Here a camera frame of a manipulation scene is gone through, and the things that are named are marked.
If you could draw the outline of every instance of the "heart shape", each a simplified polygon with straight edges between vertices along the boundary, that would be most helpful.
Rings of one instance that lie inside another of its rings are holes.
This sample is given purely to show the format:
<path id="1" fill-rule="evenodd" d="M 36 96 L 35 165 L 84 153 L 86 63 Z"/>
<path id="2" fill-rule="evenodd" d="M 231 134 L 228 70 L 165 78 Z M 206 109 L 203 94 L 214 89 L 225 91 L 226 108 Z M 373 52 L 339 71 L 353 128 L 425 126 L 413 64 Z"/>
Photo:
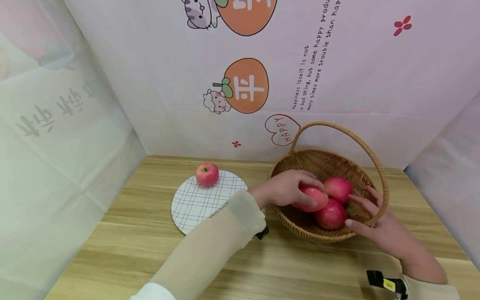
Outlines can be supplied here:
<path id="1" fill-rule="evenodd" d="M 287 115 L 275 114 L 265 121 L 265 129 L 273 133 L 272 143 L 277 146 L 288 146 L 300 130 L 300 124 Z"/>

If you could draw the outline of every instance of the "woven basket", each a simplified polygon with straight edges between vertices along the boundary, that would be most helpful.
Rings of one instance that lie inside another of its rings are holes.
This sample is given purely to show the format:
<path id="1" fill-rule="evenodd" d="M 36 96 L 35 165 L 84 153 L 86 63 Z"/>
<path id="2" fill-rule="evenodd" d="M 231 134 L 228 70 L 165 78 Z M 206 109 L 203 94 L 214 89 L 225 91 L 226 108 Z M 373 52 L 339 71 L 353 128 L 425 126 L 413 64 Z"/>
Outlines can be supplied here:
<path id="1" fill-rule="evenodd" d="M 370 193 L 364 190 L 366 185 L 373 188 L 375 186 L 358 164 L 344 156 L 322 149 L 295 150 L 301 133 L 311 126 L 327 126 L 343 132 L 357 142 L 372 159 L 382 181 L 384 194 L 382 207 L 377 215 L 371 216 L 360 204 L 350 201 L 346 210 L 349 218 L 362 222 L 367 226 L 373 226 L 385 213 L 388 206 L 389 191 L 385 171 L 370 147 L 353 132 L 340 125 L 318 121 L 302 126 L 293 140 L 290 151 L 275 163 L 269 178 L 290 169 L 308 171 L 316 175 L 321 181 L 325 181 L 329 177 L 341 177 L 351 183 L 354 195 L 367 198 L 377 205 L 376 200 Z M 272 207 L 283 225 L 303 239 L 320 243 L 336 243 L 355 236 L 355 233 L 347 227 L 335 231 L 324 229 L 316 223 L 312 213 L 302 212 L 291 205 L 277 206 L 273 204 Z"/>

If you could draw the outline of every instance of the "small flower print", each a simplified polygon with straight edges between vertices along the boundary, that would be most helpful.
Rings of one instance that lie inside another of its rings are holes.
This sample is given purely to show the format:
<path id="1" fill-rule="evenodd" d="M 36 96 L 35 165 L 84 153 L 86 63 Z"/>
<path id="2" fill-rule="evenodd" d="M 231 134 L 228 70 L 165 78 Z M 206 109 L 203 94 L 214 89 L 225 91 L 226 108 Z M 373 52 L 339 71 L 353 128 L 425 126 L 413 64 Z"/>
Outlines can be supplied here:
<path id="1" fill-rule="evenodd" d="M 409 30 L 410 28 L 412 28 L 412 24 L 409 23 L 411 18 L 412 16 L 406 16 L 405 19 L 403 19 L 403 21 L 396 21 L 394 23 L 394 26 L 398 29 L 395 31 L 393 36 L 399 35 L 404 29 Z"/>

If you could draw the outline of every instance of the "white plate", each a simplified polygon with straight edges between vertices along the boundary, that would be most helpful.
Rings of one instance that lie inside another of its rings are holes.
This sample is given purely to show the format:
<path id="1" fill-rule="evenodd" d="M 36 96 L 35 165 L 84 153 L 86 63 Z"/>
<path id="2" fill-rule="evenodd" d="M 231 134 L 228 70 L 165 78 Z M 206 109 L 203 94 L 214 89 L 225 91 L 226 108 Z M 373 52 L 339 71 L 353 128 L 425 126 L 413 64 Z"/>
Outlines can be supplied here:
<path id="1" fill-rule="evenodd" d="M 247 189 L 237 175 L 224 170 L 219 173 L 218 182 L 212 187 L 200 186 L 193 175 L 177 189 L 171 211 L 175 225 L 184 234 L 219 209 L 233 194 Z"/>

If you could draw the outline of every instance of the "sleeve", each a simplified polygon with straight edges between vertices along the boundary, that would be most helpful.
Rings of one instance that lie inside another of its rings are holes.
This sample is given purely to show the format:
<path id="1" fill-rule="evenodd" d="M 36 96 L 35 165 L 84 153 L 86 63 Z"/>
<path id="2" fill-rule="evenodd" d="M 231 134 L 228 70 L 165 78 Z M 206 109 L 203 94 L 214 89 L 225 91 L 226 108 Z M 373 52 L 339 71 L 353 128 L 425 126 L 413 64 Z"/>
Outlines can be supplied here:
<path id="1" fill-rule="evenodd" d="M 155 284 L 155 289 L 161 286 L 174 298 L 161 298 L 153 291 L 145 292 L 144 298 L 133 299 L 197 299 L 227 260 L 264 228 L 265 215 L 254 197 L 247 191 L 236 193 L 180 242 L 150 283 L 142 288 L 149 286 L 153 290 L 151 284 Z"/>
<path id="2" fill-rule="evenodd" d="M 175 300 L 175 297 L 163 286 L 149 282 L 130 300 Z"/>
<path id="3" fill-rule="evenodd" d="M 409 300 L 460 300 L 453 286 L 422 282 L 404 274 L 400 279 L 405 283 Z"/>

